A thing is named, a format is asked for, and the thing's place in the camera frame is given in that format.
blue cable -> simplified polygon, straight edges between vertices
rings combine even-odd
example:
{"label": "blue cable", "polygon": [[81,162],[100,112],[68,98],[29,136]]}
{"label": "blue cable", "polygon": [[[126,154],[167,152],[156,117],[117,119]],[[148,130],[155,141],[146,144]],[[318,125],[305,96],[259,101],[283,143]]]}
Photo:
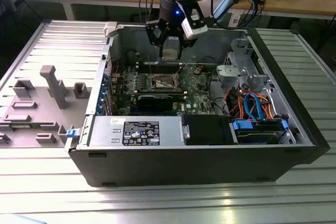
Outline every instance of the blue cable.
{"label": "blue cable", "polygon": [[249,109],[248,109],[248,104],[247,104],[247,101],[248,101],[248,98],[249,96],[252,95],[254,97],[254,99],[256,100],[256,105],[257,105],[257,111],[258,111],[258,115],[260,117],[260,119],[265,119],[265,115],[264,113],[262,112],[261,110],[261,104],[260,104],[260,101],[258,99],[258,97],[255,95],[255,94],[247,94],[244,98],[244,109],[246,111],[246,113],[253,119],[253,121],[256,121],[257,119],[250,113]]}

electronic device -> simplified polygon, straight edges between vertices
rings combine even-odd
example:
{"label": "electronic device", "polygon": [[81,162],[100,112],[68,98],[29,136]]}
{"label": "electronic device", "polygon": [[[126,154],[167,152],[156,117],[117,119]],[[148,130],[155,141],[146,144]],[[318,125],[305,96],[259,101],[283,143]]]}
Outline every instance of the electronic device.
{"label": "electronic device", "polygon": [[[167,60],[144,26],[106,29],[84,124],[67,132],[89,185],[274,181],[329,149],[266,46],[294,34],[210,28]],[[277,41],[277,51],[287,48]]]}

sticker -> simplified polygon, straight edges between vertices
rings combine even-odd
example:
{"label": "sticker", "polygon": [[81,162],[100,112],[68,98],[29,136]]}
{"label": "sticker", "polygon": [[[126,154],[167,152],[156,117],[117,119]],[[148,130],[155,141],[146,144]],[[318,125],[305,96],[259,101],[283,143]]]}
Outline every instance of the sticker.
{"label": "sticker", "polygon": [[124,122],[122,144],[125,146],[160,145],[159,122]]}
{"label": "sticker", "polygon": [[125,118],[111,118],[110,124],[124,124]]}

small circuit board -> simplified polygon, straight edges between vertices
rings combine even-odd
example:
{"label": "small circuit board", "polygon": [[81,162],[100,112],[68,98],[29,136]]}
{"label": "small circuit board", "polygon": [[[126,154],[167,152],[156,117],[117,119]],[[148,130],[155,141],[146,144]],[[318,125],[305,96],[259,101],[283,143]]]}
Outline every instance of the small circuit board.
{"label": "small circuit board", "polygon": [[174,73],[164,67],[149,73],[130,66],[120,70],[111,78],[113,115],[215,114],[207,92],[208,74],[196,65],[170,70]]}

side panel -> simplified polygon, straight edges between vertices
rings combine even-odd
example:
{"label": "side panel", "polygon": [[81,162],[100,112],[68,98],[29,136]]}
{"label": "side panel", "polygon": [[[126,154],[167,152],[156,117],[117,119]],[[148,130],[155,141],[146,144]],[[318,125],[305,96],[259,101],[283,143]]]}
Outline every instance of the side panel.
{"label": "side panel", "polygon": [[90,186],[275,181],[316,147],[72,151]]}
{"label": "side panel", "polygon": [[309,158],[302,162],[303,164],[310,164],[321,155],[323,155],[325,152],[327,152],[330,147],[324,139],[322,133],[316,126],[315,122],[311,118],[310,114],[306,110],[305,106],[302,104],[301,100],[295,93],[295,90],[289,83],[288,79],[281,71],[279,65],[277,64],[273,55],[263,42],[263,39],[259,35],[258,31],[252,28],[249,30],[249,35],[256,46],[256,51],[259,58],[268,69],[267,72],[270,75],[270,78],[272,80],[275,80],[275,85],[277,86],[277,89],[282,92],[283,96],[286,98],[290,108],[300,122],[309,140],[318,146],[318,148],[316,148],[316,151]]}

